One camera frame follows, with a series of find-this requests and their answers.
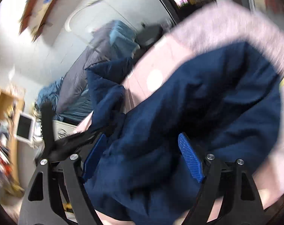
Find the white bedside cabinet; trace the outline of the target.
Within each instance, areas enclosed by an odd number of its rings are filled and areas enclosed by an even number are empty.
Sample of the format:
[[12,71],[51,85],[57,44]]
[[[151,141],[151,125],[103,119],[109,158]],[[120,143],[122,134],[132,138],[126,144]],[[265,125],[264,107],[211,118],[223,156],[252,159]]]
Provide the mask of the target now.
[[[54,133],[54,140],[62,139],[67,137],[68,135],[74,134],[77,126],[64,123],[62,121],[53,120],[53,133]],[[42,143],[43,140],[43,133],[42,133],[42,121],[38,120],[35,123],[35,130],[33,132],[33,143],[35,145],[39,145]]]

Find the white tablet screen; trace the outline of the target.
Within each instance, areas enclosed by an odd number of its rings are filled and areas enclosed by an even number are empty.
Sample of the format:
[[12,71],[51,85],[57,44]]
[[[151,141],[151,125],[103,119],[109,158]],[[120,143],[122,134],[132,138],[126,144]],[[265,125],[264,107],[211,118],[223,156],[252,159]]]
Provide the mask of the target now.
[[14,137],[18,141],[32,145],[36,118],[32,115],[19,111],[16,120],[17,120],[17,126]]

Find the blue crumpled cloth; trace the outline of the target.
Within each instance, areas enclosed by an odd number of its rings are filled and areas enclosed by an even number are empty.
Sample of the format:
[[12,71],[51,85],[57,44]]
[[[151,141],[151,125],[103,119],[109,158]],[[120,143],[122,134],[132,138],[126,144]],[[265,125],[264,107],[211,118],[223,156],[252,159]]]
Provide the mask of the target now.
[[53,111],[56,111],[62,83],[63,77],[59,78],[48,86],[43,87],[39,91],[37,100],[35,102],[35,108],[37,111],[40,111],[42,105],[47,102],[51,102]]

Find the wooden shelf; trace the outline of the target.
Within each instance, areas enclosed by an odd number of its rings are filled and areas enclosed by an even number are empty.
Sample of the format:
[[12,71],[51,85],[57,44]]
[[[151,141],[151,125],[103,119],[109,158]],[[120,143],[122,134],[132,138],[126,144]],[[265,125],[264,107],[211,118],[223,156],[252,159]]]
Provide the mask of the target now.
[[15,136],[18,114],[24,108],[24,99],[0,88],[0,191],[21,197],[18,174],[18,141]]

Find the grey blue duvet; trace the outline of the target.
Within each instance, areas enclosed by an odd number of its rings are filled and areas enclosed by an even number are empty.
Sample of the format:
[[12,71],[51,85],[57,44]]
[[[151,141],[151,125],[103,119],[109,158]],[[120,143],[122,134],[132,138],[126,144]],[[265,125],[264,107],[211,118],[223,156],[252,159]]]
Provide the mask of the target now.
[[90,46],[63,78],[56,115],[80,122],[95,109],[99,84],[94,79],[88,79],[89,73],[122,83],[136,63],[132,55],[138,44],[134,39],[134,31],[119,20],[98,29]]

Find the black round stool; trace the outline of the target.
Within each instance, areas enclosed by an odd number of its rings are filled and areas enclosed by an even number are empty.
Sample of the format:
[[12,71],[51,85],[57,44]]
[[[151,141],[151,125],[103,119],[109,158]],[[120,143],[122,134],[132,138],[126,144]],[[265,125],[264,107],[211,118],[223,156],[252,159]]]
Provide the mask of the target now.
[[141,48],[149,49],[152,47],[163,35],[163,28],[159,24],[154,24],[144,27],[136,34],[135,42]]

